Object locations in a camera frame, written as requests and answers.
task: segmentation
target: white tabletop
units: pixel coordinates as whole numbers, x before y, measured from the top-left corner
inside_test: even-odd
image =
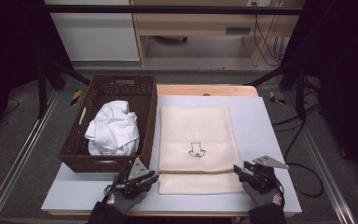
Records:
[[[158,96],[158,112],[150,170],[158,169],[160,114],[163,105],[205,106],[228,105],[232,127],[244,161],[269,155],[283,162],[269,115],[260,97],[242,96]],[[275,169],[284,186],[287,216],[301,212],[300,204],[287,170]],[[113,174],[74,173],[62,164],[42,209],[54,215],[89,214],[94,204],[103,198],[106,185],[112,183]],[[130,216],[242,216],[253,208],[245,192],[219,195],[161,195],[158,183],[147,197],[135,205]]]

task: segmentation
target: white panel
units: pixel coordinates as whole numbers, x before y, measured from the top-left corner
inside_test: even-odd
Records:
[[[127,0],[45,0],[48,5],[128,5]],[[139,61],[131,14],[52,13],[71,61]]]

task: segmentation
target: folded towel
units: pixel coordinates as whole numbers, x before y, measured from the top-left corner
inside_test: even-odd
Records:
[[[126,101],[104,104],[89,123],[85,137],[89,139],[91,155],[134,154],[139,145],[136,115],[130,112]]]
[[[159,193],[217,194],[243,191],[241,166],[228,106],[161,108]]]

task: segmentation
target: brown basket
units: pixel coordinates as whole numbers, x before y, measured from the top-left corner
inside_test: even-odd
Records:
[[[129,103],[137,116],[138,151],[130,156],[91,156],[86,130],[102,106],[115,100]],[[58,158],[77,173],[119,172],[137,157],[149,167],[156,124],[157,89],[154,76],[95,76],[89,84],[68,138]]]

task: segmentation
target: gray floor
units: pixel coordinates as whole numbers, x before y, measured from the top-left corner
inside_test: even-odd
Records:
[[[85,77],[92,77],[98,73],[154,74],[157,75],[158,83],[242,84],[263,76],[273,68],[264,63],[258,67],[250,65],[249,55],[247,55],[240,38],[190,37],[186,43],[151,39],[149,45],[144,67],[127,63],[115,66],[115,69],[109,66],[79,67],[78,71]],[[63,76],[67,85],[63,91],[60,91],[57,104],[44,131],[38,136],[20,177],[2,207],[0,223],[10,223],[7,222],[8,219],[11,223],[27,223],[26,221],[28,223],[49,223],[52,220],[64,220],[62,223],[83,223],[87,220],[87,217],[52,216],[40,209],[46,197],[46,191],[60,166],[56,155],[61,149],[78,110],[77,106],[69,104],[75,91],[86,90],[84,85],[67,75]],[[272,123],[291,118],[294,115],[289,104],[281,105],[269,100],[270,91],[275,92],[277,99],[286,101],[290,100],[286,99],[287,96],[293,95],[291,92],[279,92],[276,85],[279,79],[279,77],[273,78],[258,88],[259,95],[265,100]],[[18,100],[19,106],[0,120],[0,186],[36,123],[38,112],[36,90],[35,82],[13,90],[10,98]],[[307,96],[306,99],[308,101],[306,107],[318,103],[313,95]],[[14,106],[15,102],[9,101],[7,110]],[[292,122],[277,127],[276,130],[295,126],[297,123]],[[307,116],[306,127],[358,223],[358,167],[356,163],[341,159],[339,144],[332,135],[324,116],[320,115],[318,111]],[[288,148],[296,132],[297,129],[276,132],[282,152]],[[316,170],[302,136],[294,143],[287,161],[307,165],[312,170]],[[299,189],[309,193],[318,191],[320,186],[317,179],[310,173],[293,167],[290,169],[290,174],[295,186]],[[337,211],[332,205],[331,196],[326,192],[317,199],[304,195],[298,195],[298,198],[303,212],[290,218],[289,223],[340,223]]]

